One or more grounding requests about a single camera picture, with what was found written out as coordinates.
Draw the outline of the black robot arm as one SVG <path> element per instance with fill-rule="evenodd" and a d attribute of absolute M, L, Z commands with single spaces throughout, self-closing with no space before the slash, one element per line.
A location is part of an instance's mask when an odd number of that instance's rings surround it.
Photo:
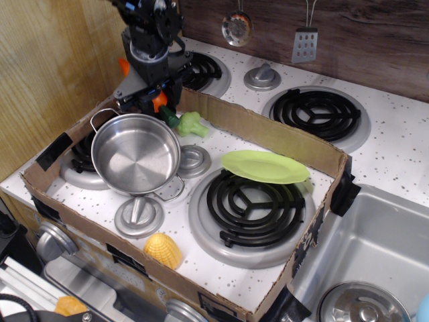
<path fill-rule="evenodd" d="M 160 118 L 165 105 L 173 113 L 180 102 L 182 79 L 191 71 L 192 53 L 180 37 L 184 18 L 173 1 L 112 1 L 125 29 L 125 79 L 113 94 L 122 112 Z"/>

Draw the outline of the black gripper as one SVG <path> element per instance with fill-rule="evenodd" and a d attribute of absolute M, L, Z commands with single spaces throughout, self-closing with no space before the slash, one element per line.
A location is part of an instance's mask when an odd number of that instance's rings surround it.
<path fill-rule="evenodd" d="M 126 46 L 125 55 L 126 60 L 150 87 L 162 87 L 167 97 L 167 108 L 176 113 L 182 95 L 182 79 L 191 71 L 192 53 L 187 50 L 170 52 L 168 47 L 164 47 L 151 56 L 133 46 Z M 115 98 L 122 113 L 156 114 L 154 95 L 123 96 L 116 93 Z"/>

